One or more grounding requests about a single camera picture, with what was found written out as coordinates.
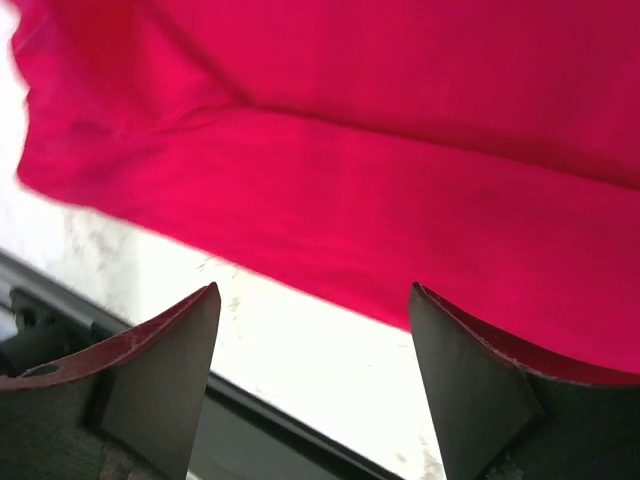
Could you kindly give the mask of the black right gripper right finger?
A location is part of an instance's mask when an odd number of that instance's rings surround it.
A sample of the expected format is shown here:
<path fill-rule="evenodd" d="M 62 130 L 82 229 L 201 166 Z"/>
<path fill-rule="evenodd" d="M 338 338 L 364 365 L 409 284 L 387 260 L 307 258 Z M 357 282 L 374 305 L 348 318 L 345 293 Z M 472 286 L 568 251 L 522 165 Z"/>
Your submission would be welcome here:
<path fill-rule="evenodd" d="M 420 284 L 409 317 L 447 478 L 638 478 L 638 375 L 541 348 Z"/>

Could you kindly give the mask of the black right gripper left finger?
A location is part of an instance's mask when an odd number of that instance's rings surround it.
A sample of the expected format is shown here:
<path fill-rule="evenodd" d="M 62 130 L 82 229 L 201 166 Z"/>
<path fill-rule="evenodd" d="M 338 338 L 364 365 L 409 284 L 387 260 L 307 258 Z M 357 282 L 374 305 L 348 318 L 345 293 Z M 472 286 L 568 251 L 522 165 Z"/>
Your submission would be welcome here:
<path fill-rule="evenodd" d="M 210 284 L 94 346 L 2 377 L 2 478 L 185 478 L 220 310 Z"/>

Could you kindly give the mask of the bright red t shirt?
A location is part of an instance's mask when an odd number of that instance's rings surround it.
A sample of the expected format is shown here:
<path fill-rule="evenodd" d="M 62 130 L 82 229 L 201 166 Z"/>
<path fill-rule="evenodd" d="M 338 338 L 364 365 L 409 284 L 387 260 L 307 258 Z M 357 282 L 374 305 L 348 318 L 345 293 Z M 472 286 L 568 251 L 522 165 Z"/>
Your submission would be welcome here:
<path fill-rule="evenodd" d="M 546 374 L 639 380 L 635 1 L 20 1 L 20 180 Z"/>

